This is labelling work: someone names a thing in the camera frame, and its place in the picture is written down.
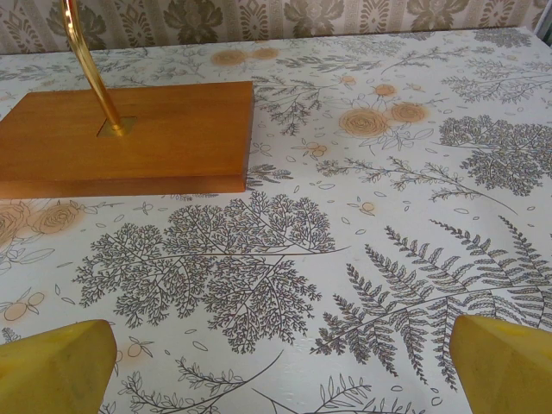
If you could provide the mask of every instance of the orange flower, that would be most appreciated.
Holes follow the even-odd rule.
[[[376,110],[350,110],[339,119],[339,126],[351,135],[378,136],[389,128],[386,118]]]
[[[343,76],[342,84],[345,85],[356,85],[356,80],[352,76]]]
[[[237,66],[245,62],[248,56],[241,50],[222,50],[210,57],[210,61],[217,66]]]
[[[262,49],[257,49],[251,53],[251,57],[254,59],[269,60],[274,59],[279,55],[279,50],[273,47],[263,47]]]
[[[392,107],[391,115],[395,121],[417,122],[428,115],[428,111],[417,103],[403,102]]]
[[[31,227],[37,233],[51,235],[71,226],[78,210],[70,204],[57,204],[43,211],[32,223]]]
[[[389,97],[392,94],[394,94],[396,91],[394,86],[383,84],[383,85],[376,86],[375,92],[381,97]]]
[[[30,211],[24,203],[0,204],[0,249],[11,243],[16,232],[27,224]]]

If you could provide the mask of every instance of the gold metal pole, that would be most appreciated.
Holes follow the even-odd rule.
[[[67,37],[71,49],[77,55],[80,65],[83,67],[85,76],[90,86],[96,94],[107,120],[111,124],[111,129],[115,135],[125,135],[128,133],[119,112],[117,111],[110,94],[105,89],[104,82],[100,77],[96,64],[90,55],[90,50],[86,46],[83,30],[78,19],[77,0],[60,0],[63,25],[66,29]]]

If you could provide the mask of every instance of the tablecloth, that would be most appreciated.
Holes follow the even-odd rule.
[[[110,321],[101,413],[461,414],[457,316],[552,329],[552,55],[527,30],[93,56],[109,87],[255,90],[244,193],[0,204],[3,339]],[[87,87],[71,53],[0,57],[1,116]]]

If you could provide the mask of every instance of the floral tablecloth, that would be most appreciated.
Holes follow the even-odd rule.
[[[245,193],[0,204],[3,339],[110,321],[101,413],[461,414],[455,317],[552,329],[552,55],[525,29],[94,58],[109,87],[255,84]],[[0,116],[84,88],[70,53],[0,57]]]

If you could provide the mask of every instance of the yellow wedge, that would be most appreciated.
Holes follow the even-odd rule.
[[[474,414],[552,413],[552,334],[456,318],[450,354]]]
[[[106,321],[88,321],[0,346],[0,412],[97,414],[115,365]]]

